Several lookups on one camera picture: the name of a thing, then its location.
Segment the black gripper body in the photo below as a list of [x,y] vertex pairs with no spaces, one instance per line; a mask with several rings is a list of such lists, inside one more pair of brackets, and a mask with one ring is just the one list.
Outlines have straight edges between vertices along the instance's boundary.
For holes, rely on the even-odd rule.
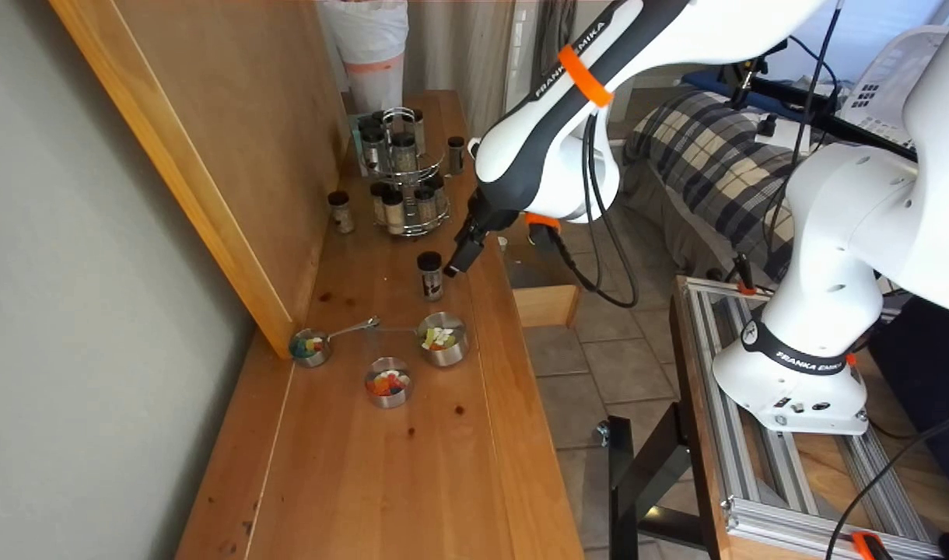
[[493,230],[511,226],[521,212],[524,212],[524,204],[513,191],[477,188],[467,201],[464,230],[471,235],[486,235]]

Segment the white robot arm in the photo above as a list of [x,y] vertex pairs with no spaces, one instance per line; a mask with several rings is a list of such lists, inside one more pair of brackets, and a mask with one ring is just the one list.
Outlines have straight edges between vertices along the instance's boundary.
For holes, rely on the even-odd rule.
[[[604,119],[630,77],[676,63],[743,63],[805,22],[822,0],[613,0],[551,75],[473,150],[477,191],[444,270],[467,270],[493,230],[533,212],[585,224],[587,192],[620,191]],[[906,101],[908,160],[829,142],[786,183],[792,269],[712,361],[720,389],[774,431],[859,436],[865,383],[849,344],[881,314],[885,283],[949,309],[949,33]]]

